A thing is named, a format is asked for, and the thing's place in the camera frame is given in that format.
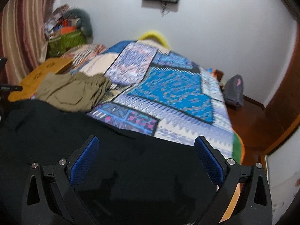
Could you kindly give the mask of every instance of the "curtain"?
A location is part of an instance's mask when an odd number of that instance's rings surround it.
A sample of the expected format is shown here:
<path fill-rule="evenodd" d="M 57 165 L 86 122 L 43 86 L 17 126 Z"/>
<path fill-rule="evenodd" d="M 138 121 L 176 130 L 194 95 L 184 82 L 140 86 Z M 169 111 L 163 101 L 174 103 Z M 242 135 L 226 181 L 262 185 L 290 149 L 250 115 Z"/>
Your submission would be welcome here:
<path fill-rule="evenodd" d="M 44 62 L 44 23 L 55 0 L 9 0 L 0 14 L 0 56 L 8 58 L 0 82 L 17 85 Z"/>

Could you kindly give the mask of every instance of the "gray plush toy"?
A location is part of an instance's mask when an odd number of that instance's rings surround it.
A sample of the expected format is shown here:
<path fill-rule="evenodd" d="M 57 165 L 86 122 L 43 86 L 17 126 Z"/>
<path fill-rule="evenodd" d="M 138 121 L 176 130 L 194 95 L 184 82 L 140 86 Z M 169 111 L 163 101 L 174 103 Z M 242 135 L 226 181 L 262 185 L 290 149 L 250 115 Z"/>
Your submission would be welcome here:
<path fill-rule="evenodd" d="M 76 28 L 81 28 L 86 37 L 92 37 L 93 31 L 91 26 L 91 20 L 87 12 L 81 9 L 71 9 L 66 11 L 63 19 L 79 19 L 76 23 Z"/>

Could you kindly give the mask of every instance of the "wooden floor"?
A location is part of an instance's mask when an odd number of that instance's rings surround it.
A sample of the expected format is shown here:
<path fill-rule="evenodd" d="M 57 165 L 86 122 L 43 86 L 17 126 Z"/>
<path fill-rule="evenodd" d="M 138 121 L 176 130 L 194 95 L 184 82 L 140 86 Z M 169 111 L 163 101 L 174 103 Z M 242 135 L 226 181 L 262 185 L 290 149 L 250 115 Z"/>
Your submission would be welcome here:
<path fill-rule="evenodd" d="M 227 110 L 232 128 L 245 146 L 244 165 L 257 163 L 259 154 L 284 132 L 276 119 L 267 118 L 260 107 L 250 102 L 245 101 L 238 111 L 231 108 Z"/>

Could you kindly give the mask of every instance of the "khaki pants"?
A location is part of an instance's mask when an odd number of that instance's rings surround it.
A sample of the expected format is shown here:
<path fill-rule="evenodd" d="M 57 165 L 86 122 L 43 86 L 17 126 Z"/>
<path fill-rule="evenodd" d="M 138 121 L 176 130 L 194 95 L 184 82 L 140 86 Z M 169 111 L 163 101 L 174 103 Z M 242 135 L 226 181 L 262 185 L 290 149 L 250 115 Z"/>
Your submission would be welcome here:
<path fill-rule="evenodd" d="M 89 112 L 104 96 L 111 81 L 103 74 L 48 73 L 37 89 L 35 99 L 68 112 Z"/>

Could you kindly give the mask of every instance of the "blue patterned blanket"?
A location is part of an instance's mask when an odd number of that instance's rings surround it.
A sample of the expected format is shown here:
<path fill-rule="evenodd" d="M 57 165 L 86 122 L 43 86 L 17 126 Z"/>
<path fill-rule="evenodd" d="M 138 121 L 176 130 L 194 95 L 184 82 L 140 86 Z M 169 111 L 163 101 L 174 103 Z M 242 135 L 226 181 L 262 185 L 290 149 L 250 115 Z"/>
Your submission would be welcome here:
<path fill-rule="evenodd" d="M 233 131 L 210 70 L 151 40 L 122 41 L 73 72 L 105 73 L 113 85 L 89 116 L 121 129 L 194 145 L 204 135 L 226 158 Z"/>

